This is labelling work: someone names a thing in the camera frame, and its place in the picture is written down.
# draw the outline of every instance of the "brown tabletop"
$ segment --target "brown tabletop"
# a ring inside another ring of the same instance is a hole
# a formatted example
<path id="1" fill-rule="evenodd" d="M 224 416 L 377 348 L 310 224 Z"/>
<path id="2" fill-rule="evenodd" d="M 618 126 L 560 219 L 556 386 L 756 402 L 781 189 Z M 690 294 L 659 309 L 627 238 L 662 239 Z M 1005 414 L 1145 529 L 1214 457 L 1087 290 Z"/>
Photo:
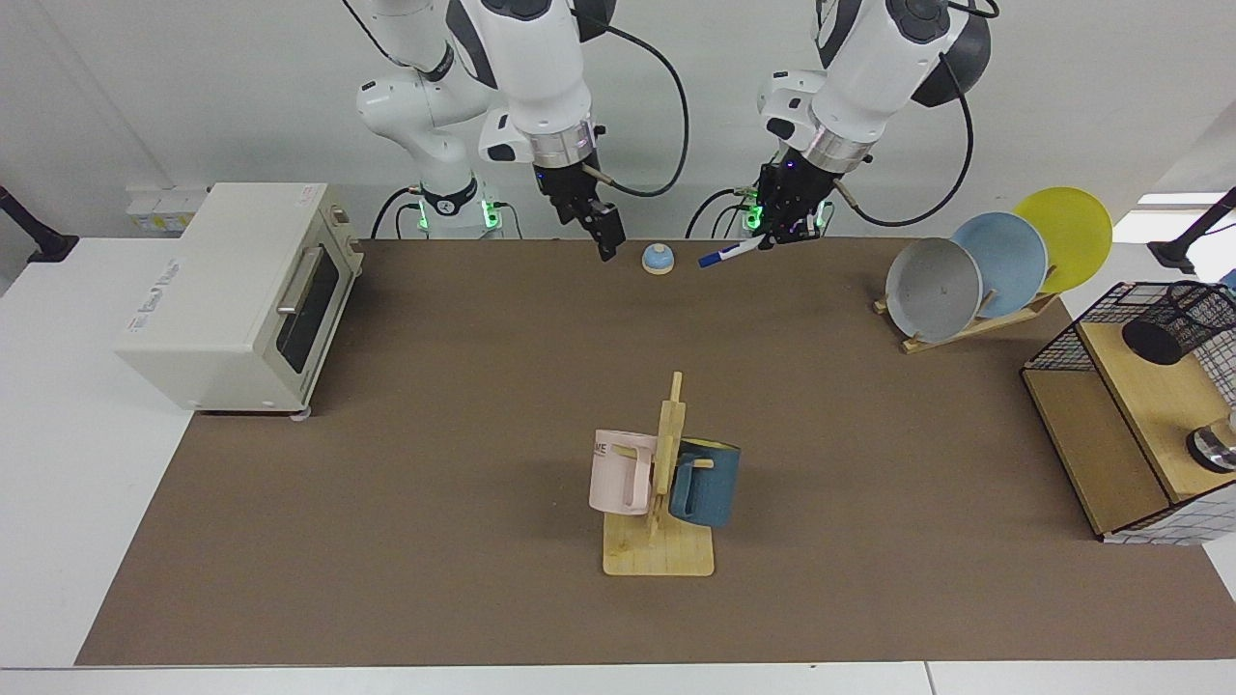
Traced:
<path id="1" fill-rule="evenodd" d="M 372 242 L 305 423 L 194 417 L 79 664 L 1236 657 L 1199 548 L 1109 547 L 1017 375 L 1063 308 L 906 356 L 897 240 Z M 607 578 L 592 432 L 743 448 L 707 579 Z"/>

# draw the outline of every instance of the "oven window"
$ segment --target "oven window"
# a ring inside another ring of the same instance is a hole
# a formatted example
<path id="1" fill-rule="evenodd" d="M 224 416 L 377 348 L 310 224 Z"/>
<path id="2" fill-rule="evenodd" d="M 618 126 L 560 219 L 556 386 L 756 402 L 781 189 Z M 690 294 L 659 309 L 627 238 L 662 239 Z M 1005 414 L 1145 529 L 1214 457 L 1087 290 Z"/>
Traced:
<path id="1" fill-rule="evenodd" d="M 318 338 L 318 329 L 326 318 L 326 307 L 335 296 L 335 286 L 339 284 L 339 267 L 335 266 L 335 260 L 326 252 L 325 245 L 319 244 L 318 247 L 323 250 L 323 258 L 318 271 L 314 272 L 304 304 L 300 305 L 300 312 L 283 319 L 279 336 L 274 341 L 279 354 L 297 373 L 305 370 L 309 351 L 313 350 L 314 339 Z"/>

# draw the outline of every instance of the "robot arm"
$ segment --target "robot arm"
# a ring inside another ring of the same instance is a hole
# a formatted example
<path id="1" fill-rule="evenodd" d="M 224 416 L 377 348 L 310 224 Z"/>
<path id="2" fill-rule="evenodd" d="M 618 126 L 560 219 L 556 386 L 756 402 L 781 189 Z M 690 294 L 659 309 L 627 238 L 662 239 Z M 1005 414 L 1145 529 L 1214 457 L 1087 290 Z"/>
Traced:
<path id="1" fill-rule="evenodd" d="M 430 236 L 478 237 L 493 226 L 485 184 L 467 147 L 444 126 L 486 111 L 488 90 L 461 68 L 433 0 L 371 0 L 373 33 L 408 69 L 366 83 L 356 108 L 376 135 L 399 143 L 420 168 Z"/>
<path id="2" fill-rule="evenodd" d="M 598 6 L 608 20 L 613 1 Z M 559 221 L 578 220 L 601 258 L 612 258 L 625 234 L 618 209 L 597 198 L 597 179 L 588 173 L 599 169 L 592 94 L 567 1 L 451 0 L 446 21 L 473 77 L 507 98 L 507 108 L 486 119 L 481 156 L 533 164 Z"/>
<path id="3" fill-rule="evenodd" d="M 760 93 L 764 126 L 784 151 L 760 169 L 760 249 L 818 239 L 812 215 L 865 161 L 889 119 L 911 99 L 933 106 L 958 96 L 939 57 L 963 35 L 962 89 L 986 67 L 986 20 L 947 0 L 817 0 L 817 12 L 826 70 L 774 73 Z"/>

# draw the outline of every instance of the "mug rack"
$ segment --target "mug rack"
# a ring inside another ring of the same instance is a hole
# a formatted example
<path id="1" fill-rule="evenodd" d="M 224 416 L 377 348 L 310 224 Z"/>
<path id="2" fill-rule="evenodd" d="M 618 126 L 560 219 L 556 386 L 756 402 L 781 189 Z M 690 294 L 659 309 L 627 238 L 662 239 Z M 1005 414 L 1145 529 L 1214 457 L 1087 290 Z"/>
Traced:
<path id="1" fill-rule="evenodd" d="M 661 401 L 653 455 L 653 500 L 643 516 L 606 514 L 602 568 L 611 576 L 709 576 L 716 569 L 712 528 L 670 514 L 670 486 L 682 443 L 687 404 L 681 401 L 682 372 L 674 372 L 670 397 Z M 712 461 L 697 459 L 695 467 Z"/>

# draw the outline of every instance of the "blue mug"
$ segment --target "blue mug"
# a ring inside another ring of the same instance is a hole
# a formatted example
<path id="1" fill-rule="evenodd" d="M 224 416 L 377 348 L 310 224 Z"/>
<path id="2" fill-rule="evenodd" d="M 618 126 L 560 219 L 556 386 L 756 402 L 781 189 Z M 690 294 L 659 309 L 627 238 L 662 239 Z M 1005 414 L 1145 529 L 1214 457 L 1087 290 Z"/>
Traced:
<path id="1" fill-rule="evenodd" d="M 682 439 L 670 491 L 670 513 L 713 528 L 729 523 L 738 482 L 738 446 L 707 439 Z M 697 464 L 707 459 L 711 466 Z"/>

